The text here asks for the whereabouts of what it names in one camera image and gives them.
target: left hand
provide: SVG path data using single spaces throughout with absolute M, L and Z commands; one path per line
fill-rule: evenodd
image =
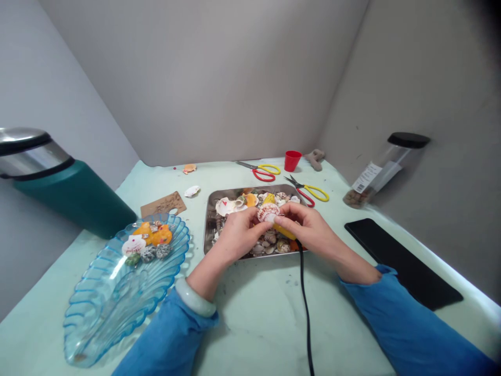
M 257 220 L 257 208 L 250 207 L 228 216 L 221 235 L 210 252 L 219 252 L 229 263 L 239 260 L 256 245 L 259 237 L 273 224 Z

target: black cable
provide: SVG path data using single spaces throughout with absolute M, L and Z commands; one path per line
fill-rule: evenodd
M 299 247 L 299 255 L 301 257 L 301 289 L 303 290 L 303 300 L 304 307 L 306 308 L 306 347 L 308 348 L 308 364 L 309 364 L 309 374 L 315 376 L 315 370 L 313 369 L 313 357 L 312 357 L 312 340 L 309 330 L 309 311 L 308 303 L 306 302 L 306 293 L 304 291 L 304 256 L 303 256 L 303 245 L 296 239 L 297 246 Z

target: blue shirt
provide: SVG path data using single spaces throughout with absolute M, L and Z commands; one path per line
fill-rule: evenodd
M 398 375 L 491 375 L 499 368 L 398 282 L 397 272 L 378 265 L 378 283 L 346 284 Z M 114 376 L 189 376 L 205 331 L 217 325 L 217 312 L 203 318 L 175 290 L 118 365 Z

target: hand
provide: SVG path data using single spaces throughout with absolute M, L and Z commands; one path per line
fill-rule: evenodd
M 296 235 L 305 248 L 320 256 L 326 256 L 335 250 L 336 245 L 344 244 L 315 209 L 287 203 L 280 207 L 280 213 L 285 217 L 276 217 L 275 223 Z
M 210 252 L 219 252 L 222 260 L 235 262 L 256 245 L 259 237 L 273 226 L 257 220 L 257 208 L 250 207 L 228 216 L 219 239 Z

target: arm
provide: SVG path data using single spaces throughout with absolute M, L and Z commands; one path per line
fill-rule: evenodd
M 211 303 L 229 265 L 246 254 L 272 223 L 254 226 L 256 208 L 231 214 L 210 252 L 176 282 L 158 314 L 113 372 L 113 376 L 189 376 L 203 334 L 218 324 Z
M 333 266 L 399 375 L 498 372 L 490 358 L 419 304 L 400 285 L 394 269 L 371 266 L 339 239 L 316 210 L 291 203 L 281 211 L 289 218 L 277 217 L 275 222 Z

